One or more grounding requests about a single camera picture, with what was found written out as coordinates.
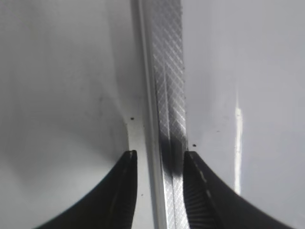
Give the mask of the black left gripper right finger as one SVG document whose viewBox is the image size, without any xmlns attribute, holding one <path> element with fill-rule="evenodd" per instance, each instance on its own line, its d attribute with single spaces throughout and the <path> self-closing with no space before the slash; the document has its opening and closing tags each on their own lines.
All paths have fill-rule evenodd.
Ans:
<svg viewBox="0 0 305 229">
<path fill-rule="evenodd" d="M 286 229 L 227 186 L 195 151 L 183 159 L 183 198 L 192 229 Z"/>
</svg>

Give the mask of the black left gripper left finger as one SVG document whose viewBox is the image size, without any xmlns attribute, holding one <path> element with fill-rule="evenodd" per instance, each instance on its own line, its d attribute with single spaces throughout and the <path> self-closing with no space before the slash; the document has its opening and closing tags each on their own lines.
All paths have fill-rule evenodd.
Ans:
<svg viewBox="0 0 305 229">
<path fill-rule="evenodd" d="M 137 199 L 137 152 L 126 151 L 88 194 L 41 229 L 130 229 Z"/>
</svg>

